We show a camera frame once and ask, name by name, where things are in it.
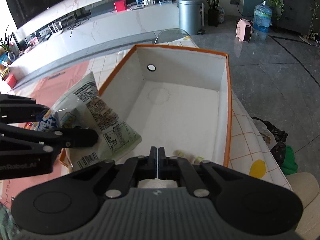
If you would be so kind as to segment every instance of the round hole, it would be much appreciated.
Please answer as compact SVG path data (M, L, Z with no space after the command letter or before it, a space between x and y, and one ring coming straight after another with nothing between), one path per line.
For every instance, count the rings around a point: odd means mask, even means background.
M156 71L155 65L149 64L147 68L149 71Z

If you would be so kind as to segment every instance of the clear plastic chair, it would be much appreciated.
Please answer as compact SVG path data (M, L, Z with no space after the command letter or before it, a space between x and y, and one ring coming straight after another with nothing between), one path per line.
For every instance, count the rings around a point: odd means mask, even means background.
M185 36L189 36L189 34L182 29L166 29L158 34L155 44L175 41Z

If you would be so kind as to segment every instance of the barcode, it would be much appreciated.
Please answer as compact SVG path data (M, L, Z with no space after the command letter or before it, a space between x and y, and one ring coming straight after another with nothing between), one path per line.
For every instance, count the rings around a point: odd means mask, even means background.
M95 152L91 153L90 155L83 156L77 164L81 169L90 166L95 160L98 160L97 154Z

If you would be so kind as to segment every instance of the large plastic water bottle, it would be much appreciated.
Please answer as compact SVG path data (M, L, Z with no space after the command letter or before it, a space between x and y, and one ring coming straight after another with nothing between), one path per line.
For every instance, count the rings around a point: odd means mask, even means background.
M253 28L267 33L271 23L272 11L266 1L254 8Z

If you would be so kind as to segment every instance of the pink mat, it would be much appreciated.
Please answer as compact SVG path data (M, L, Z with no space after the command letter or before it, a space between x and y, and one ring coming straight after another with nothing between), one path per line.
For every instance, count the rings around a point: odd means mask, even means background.
M31 97L37 100L37 104L51 107L64 92L68 91L69 88L82 79L88 65L89 61L85 61L41 79L32 92ZM61 164L56 161L53 172L50 174L19 179L6 179L3 182L0 202L10 209L11 197L15 197L26 188L60 176Z

